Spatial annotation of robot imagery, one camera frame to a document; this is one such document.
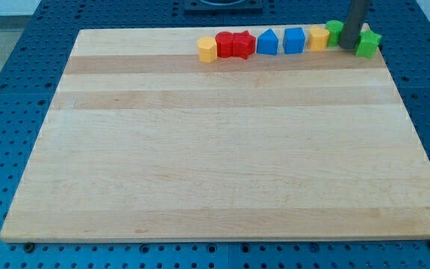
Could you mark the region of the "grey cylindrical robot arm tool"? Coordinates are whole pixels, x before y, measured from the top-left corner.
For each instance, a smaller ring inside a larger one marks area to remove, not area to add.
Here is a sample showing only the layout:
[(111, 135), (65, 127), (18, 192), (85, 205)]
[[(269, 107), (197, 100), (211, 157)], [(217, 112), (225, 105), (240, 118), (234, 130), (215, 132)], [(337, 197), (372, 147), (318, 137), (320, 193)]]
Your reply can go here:
[(339, 47), (354, 49), (367, 16), (371, 0), (352, 0), (340, 32)]

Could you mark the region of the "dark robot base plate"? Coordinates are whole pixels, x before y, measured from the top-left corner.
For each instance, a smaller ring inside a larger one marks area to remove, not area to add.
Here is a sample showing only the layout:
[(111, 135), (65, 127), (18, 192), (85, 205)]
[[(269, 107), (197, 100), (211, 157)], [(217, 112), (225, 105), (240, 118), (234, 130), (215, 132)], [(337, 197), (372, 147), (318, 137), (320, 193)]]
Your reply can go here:
[(185, 13), (262, 11), (263, 0), (183, 0)]

